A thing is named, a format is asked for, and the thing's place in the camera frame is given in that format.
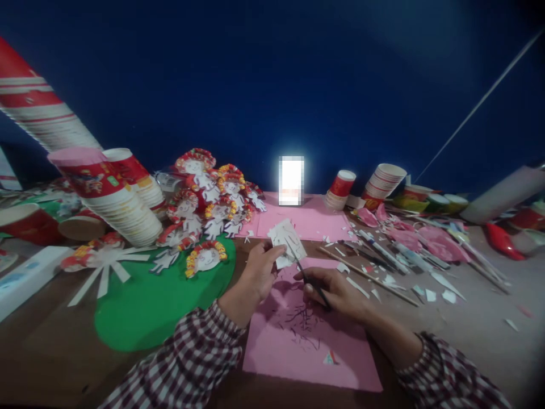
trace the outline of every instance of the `person's left hand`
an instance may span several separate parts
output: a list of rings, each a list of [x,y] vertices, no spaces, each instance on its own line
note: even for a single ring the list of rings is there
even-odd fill
[[[278,275],[275,261],[285,252],[285,244],[272,247],[272,244],[263,241],[250,250],[240,282],[249,290],[255,291],[259,295],[259,301],[263,301],[271,292]]]

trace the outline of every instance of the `pink paper sheet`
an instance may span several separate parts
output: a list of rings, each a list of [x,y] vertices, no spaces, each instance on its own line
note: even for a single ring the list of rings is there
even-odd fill
[[[328,209],[322,195],[306,195],[305,198],[307,202],[301,207],[278,206],[278,193],[265,192],[267,211],[247,224],[240,236],[246,236],[244,231],[253,230],[256,237],[267,238],[271,228],[289,218],[302,240],[322,241],[324,236],[329,236],[330,241],[357,241],[356,235],[348,235],[352,228],[343,212]]]
[[[304,268],[335,268],[334,260],[305,258]],[[242,369],[324,385],[381,392],[382,385],[363,327],[317,306],[305,311],[295,264],[282,270],[269,297],[253,315]],[[338,365],[324,364],[334,352]]]

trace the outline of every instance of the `checkered sleeve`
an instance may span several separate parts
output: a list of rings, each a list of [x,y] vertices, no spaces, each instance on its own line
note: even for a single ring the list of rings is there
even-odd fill
[[[501,391],[465,355],[433,334],[418,335],[422,356],[397,371],[418,408],[510,408]]]
[[[244,333],[217,305],[183,317],[161,349],[139,362],[100,406],[113,408],[202,408],[236,367]]]

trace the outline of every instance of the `stack of paper cups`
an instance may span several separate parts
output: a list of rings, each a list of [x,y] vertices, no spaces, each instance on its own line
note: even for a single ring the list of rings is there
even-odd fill
[[[155,242],[162,231],[161,222],[100,150],[67,148],[47,158],[66,177],[82,203],[132,245],[145,247]]]
[[[375,173],[365,185],[362,194],[365,207],[369,210],[376,209],[379,204],[399,185],[403,178],[407,176],[405,169],[396,165],[380,164],[376,167]]]
[[[0,38],[0,110],[47,151],[100,144],[26,61]]]
[[[325,203],[334,210],[342,210],[348,200],[350,189],[356,180],[354,172],[340,170],[333,184],[325,195]]]
[[[157,181],[132,154],[130,149],[115,148],[102,152],[121,177],[136,191],[142,201],[159,218],[166,218],[166,202]]]

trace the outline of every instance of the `green circular paper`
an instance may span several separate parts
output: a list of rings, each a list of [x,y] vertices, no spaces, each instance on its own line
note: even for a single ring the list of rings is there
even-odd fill
[[[151,254],[146,262],[123,261],[131,275],[125,283],[112,270],[108,293],[97,300],[95,311],[100,339],[110,348],[125,352],[156,347],[174,333],[183,315],[195,307],[208,308],[227,289],[236,261],[233,241],[223,236],[217,240],[225,246],[227,260],[190,279],[185,276],[189,252],[181,253],[160,276],[149,272],[155,266],[155,255],[164,248],[138,253]]]

